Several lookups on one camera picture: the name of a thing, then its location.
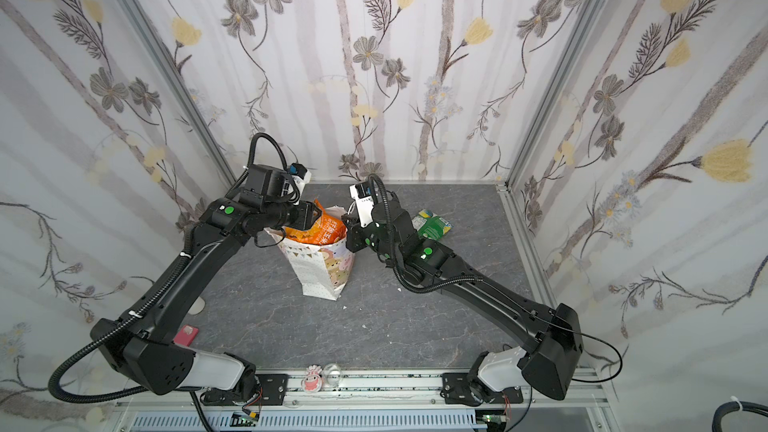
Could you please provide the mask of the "orange red snack packet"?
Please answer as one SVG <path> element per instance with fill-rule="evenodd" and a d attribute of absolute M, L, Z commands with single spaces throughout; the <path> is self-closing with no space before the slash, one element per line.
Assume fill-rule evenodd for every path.
<path fill-rule="evenodd" d="M 319 246 L 332 245 L 344 239 L 347 235 L 347 227 L 341 217 L 345 213 L 345 209 L 338 206 L 326 208 L 317 199 L 313 201 L 313 204 L 312 213 L 315 214 L 320 211 L 320 215 L 311 227 L 301 230 L 296 227 L 285 226 L 286 237 L 298 243 Z"/>

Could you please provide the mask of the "cartoon animal paper bag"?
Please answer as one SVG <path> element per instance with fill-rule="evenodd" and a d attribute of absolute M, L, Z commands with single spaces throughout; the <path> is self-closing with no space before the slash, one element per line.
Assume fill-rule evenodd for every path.
<path fill-rule="evenodd" d="M 332 301 L 340 297 L 355 261 L 355 253 L 346 248 L 346 237 L 319 246 L 295 242 L 276 229 L 266 232 L 290 263 L 305 296 Z"/>

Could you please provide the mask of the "small green snack packet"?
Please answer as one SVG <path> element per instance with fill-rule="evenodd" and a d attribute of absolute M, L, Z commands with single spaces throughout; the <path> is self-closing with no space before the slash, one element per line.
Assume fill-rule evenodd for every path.
<path fill-rule="evenodd" d="M 445 218 L 422 209 L 412 218 L 412 225 L 421 237 L 440 240 L 452 230 L 452 224 Z"/>

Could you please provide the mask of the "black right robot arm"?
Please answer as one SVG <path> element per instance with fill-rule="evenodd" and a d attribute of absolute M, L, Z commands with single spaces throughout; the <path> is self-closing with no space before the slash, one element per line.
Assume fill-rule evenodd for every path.
<path fill-rule="evenodd" d="M 443 381 L 448 404 L 478 406 L 509 389 L 529 386 L 565 399 L 584 351 L 577 313 L 527 299 L 482 275 L 446 245 L 419 233 L 395 193 L 375 175 L 351 186 L 354 202 L 342 221 L 351 252 L 369 249 L 416 294 L 439 292 L 464 303 L 515 341 L 502 352 L 483 352 L 462 377 Z"/>

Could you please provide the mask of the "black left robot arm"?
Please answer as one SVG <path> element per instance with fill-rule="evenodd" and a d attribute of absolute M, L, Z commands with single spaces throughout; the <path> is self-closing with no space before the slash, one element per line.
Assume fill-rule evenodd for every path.
<path fill-rule="evenodd" d="M 230 354 L 197 352 L 176 344 L 174 337 L 214 276 L 250 240 L 264 229 L 307 230 L 319 218 L 319 208 L 302 200 L 296 183 L 307 172 L 303 165 L 288 163 L 281 149 L 276 151 L 277 167 L 254 162 L 262 140 L 278 144 L 267 133 L 252 137 L 242 175 L 185 231 L 182 250 L 158 281 L 118 319 L 99 320 L 91 331 L 91 342 L 54 370 L 47 385 L 52 397 L 87 404 L 144 392 L 165 395 L 178 389 L 216 388 L 248 399 L 256 381 L 249 362 Z M 114 371 L 133 381 L 133 387 L 97 395 L 65 390 L 65 374 L 95 351 Z"/>

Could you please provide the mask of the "clear round ornament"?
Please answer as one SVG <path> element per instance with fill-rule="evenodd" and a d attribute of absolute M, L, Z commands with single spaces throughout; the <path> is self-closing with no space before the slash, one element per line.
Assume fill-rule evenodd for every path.
<path fill-rule="evenodd" d="M 340 385 L 342 378 L 341 367 L 336 363 L 330 363 L 323 367 L 322 377 L 324 387 L 327 389 L 334 389 Z"/>

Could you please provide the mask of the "pink toy figure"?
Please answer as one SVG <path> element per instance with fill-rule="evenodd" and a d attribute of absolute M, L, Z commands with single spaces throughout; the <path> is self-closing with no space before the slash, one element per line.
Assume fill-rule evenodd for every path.
<path fill-rule="evenodd" d="M 323 388 L 323 369 L 320 365 L 314 364 L 306 368 L 304 377 L 301 381 L 302 389 L 308 393 L 316 393 Z"/>

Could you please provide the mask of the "pink flat object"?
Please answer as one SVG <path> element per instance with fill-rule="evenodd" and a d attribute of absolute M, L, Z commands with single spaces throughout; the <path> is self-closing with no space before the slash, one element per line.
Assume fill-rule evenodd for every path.
<path fill-rule="evenodd" d="M 173 342 L 181 347 L 189 348 L 199 334 L 199 329 L 191 325 L 183 325 L 176 333 Z"/>

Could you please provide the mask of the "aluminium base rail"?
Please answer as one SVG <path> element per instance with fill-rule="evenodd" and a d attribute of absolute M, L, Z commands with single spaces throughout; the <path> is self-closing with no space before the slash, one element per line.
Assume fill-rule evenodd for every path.
<path fill-rule="evenodd" d="M 595 374 L 581 368 L 567 397 L 556 401 L 527 386 L 492 394 L 476 406 L 463 369 L 342 369 L 317 392 L 302 369 L 262 373 L 253 405 L 194 405 L 184 393 L 118 401 L 108 431 L 617 431 Z"/>

